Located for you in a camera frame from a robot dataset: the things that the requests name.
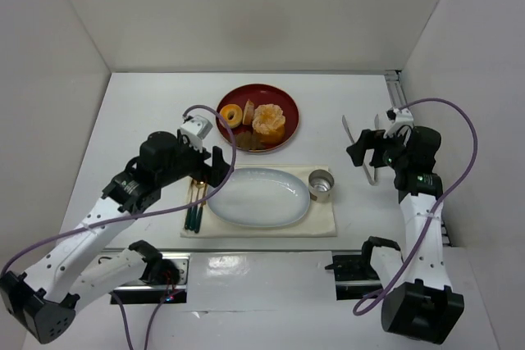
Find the silver metal tongs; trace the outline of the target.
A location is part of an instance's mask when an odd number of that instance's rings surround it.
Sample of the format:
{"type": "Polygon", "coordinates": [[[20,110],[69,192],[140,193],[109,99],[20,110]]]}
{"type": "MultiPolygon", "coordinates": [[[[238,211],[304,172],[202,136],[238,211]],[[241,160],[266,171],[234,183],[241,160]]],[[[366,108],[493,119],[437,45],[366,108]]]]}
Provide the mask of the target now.
{"type": "Polygon", "coordinates": [[[361,166],[363,168],[363,172],[367,178],[368,183],[371,186],[377,185],[377,182],[378,182],[377,168],[373,167],[372,170],[370,170],[368,166],[364,163],[366,151],[363,149],[363,143],[356,140],[354,136],[352,135],[345,115],[341,117],[341,122],[345,130],[345,133],[347,134],[347,136],[349,137],[349,141],[351,142],[351,145],[346,148],[346,152],[350,155],[352,162],[355,166],[361,166]]]}

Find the ring donut bread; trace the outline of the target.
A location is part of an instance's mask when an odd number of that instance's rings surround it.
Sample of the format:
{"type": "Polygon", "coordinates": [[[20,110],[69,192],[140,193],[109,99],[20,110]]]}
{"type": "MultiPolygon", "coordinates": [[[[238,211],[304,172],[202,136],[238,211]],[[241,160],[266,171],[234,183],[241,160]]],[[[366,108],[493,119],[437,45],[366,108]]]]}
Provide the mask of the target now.
{"type": "Polygon", "coordinates": [[[239,105],[233,103],[226,104],[222,107],[220,115],[232,129],[241,125],[243,120],[243,110],[239,105]]]}

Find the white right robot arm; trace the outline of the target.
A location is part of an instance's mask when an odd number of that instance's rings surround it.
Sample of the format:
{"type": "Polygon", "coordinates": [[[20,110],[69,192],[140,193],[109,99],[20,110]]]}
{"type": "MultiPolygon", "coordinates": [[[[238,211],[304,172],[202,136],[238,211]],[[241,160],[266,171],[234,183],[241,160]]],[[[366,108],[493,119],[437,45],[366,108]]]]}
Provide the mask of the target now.
{"type": "Polygon", "coordinates": [[[372,167],[394,170],[405,234],[403,248],[380,237],[363,244],[363,259],[382,289],[360,300],[354,314],[362,316],[379,306],[385,332],[434,344],[446,340],[464,311],[463,295],[453,290],[443,258],[444,193],[434,171],[440,146],[437,131],[414,126],[391,136],[384,130],[363,130],[347,149],[355,166],[372,151],[372,167]]]}

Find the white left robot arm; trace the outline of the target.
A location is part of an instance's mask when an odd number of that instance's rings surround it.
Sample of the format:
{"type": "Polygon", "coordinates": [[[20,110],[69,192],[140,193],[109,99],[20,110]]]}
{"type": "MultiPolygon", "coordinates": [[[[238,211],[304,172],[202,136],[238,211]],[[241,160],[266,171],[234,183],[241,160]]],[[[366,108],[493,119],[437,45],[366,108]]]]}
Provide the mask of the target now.
{"type": "Polygon", "coordinates": [[[194,147],[202,139],[178,130],[152,133],[139,154],[103,189],[102,196],[77,227],[54,237],[57,246],[39,262],[16,273],[4,267],[4,305],[41,344],[58,339],[76,315],[113,289],[139,280],[164,285],[180,277],[176,265],[150,243],[139,240],[107,262],[97,255],[161,197],[161,191],[186,177],[218,190],[233,171],[219,147],[194,147]]]}

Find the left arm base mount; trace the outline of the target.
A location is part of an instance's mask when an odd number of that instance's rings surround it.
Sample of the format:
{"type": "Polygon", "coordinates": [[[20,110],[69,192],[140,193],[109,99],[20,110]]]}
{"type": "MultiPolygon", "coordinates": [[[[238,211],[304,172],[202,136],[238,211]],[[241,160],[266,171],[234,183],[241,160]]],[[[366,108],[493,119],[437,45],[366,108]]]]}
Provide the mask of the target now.
{"type": "Polygon", "coordinates": [[[162,259],[162,270],[153,280],[138,278],[113,290],[124,305],[153,305],[161,299],[167,304],[186,303],[189,254],[163,252],[162,259]]]}

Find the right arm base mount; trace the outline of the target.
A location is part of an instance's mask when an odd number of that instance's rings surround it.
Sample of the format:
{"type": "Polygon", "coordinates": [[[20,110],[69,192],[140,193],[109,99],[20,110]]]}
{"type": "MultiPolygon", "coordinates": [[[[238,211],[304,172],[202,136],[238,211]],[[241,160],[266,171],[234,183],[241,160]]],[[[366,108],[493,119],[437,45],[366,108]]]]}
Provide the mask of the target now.
{"type": "Polygon", "coordinates": [[[325,266],[336,283],[336,299],[359,300],[363,296],[382,290],[377,273],[363,262],[360,254],[335,254],[325,266]]]}

